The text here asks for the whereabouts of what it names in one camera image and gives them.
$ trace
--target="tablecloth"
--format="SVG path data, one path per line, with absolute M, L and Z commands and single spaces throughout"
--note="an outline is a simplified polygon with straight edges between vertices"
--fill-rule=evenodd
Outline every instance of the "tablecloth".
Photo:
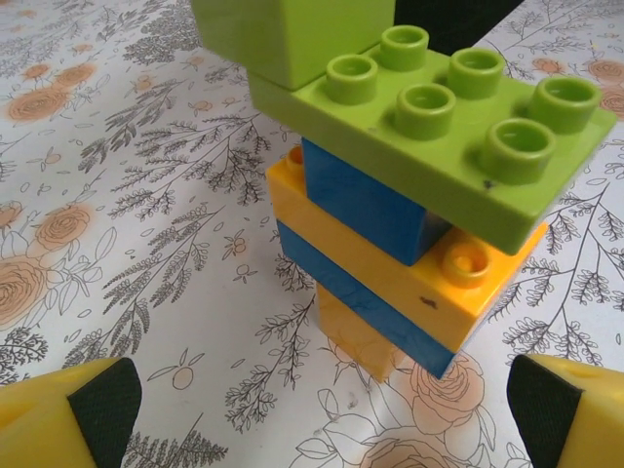
M 624 3 L 527 0 L 480 45 L 624 120 Z M 264 171 L 299 137 L 203 50 L 187 0 L 0 0 L 0 385 L 110 356 L 126 467 L 527 468 L 519 353 L 624 371 L 624 125 L 442 381 L 369 379 L 319 331 Z

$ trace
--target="lego duplo brick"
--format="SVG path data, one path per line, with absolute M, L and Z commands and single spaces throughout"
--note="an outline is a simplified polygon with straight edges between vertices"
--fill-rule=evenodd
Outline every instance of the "lego duplo brick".
M 425 370 L 437 378 L 444 375 L 456 353 L 360 284 L 279 219 L 277 226 L 284 255 Z
M 204 47 L 296 90 L 340 54 L 372 47 L 395 0 L 192 0 Z
M 414 266 L 405 266 L 306 197 L 291 155 L 267 171 L 275 216 L 374 294 L 457 352 L 547 230 L 506 255 L 452 228 Z
M 320 284 L 316 287 L 321 331 L 378 382 L 406 355 Z
M 289 92 L 251 73 L 253 104 L 363 173 L 515 254 L 614 126 L 601 92 L 571 76 L 537 87 L 504 58 L 427 50 L 395 26 L 361 55 Z
M 308 198 L 405 265 L 414 265 L 450 224 L 358 171 L 307 139 L 302 140 Z

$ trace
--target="blue brick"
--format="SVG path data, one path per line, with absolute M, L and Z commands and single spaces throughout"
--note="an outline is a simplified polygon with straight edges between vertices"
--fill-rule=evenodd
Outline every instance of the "blue brick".
M 297 263 L 371 327 L 434 376 L 441 378 L 455 355 L 329 260 L 281 221 L 277 221 L 284 255 Z
M 403 264 L 414 265 L 450 229 L 448 222 L 313 142 L 304 138 L 302 147 L 308 198 Z

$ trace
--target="green stud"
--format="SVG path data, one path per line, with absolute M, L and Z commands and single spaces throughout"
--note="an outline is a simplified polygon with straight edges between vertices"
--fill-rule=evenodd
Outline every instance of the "green stud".
M 448 87 L 464 99 L 491 98 L 498 91 L 505 59 L 487 49 L 463 49 L 450 57 Z
M 581 132 L 601 103 L 601 91 L 592 83 L 572 76 L 542 80 L 528 105 L 528 116 L 556 134 Z
M 429 33 L 417 26 L 394 26 L 381 36 L 379 63 L 389 70 L 413 71 L 425 64 Z
M 397 98 L 395 127 L 412 139 L 443 137 L 449 132 L 455 104 L 454 94 L 442 85 L 408 86 Z
M 344 105 L 364 104 L 377 94 L 377 62 L 366 56 L 347 55 L 328 64 L 327 93 Z
M 541 179 L 555 152 L 557 138 L 548 127 L 528 119 L 503 120 L 490 127 L 482 169 L 493 179 L 524 185 Z

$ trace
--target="yellow brick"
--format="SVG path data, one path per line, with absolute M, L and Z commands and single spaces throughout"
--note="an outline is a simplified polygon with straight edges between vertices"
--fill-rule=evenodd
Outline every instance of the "yellow brick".
M 300 157 L 298 150 L 292 154 Z M 280 221 L 455 353 L 547 230 L 540 225 L 509 256 L 453 228 L 414 266 L 405 266 L 310 202 L 303 170 L 290 157 L 267 178 Z
M 375 380 L 383 382 L 405 359 L 405 353 L 319 284 L 317 294 L 323 333 Z

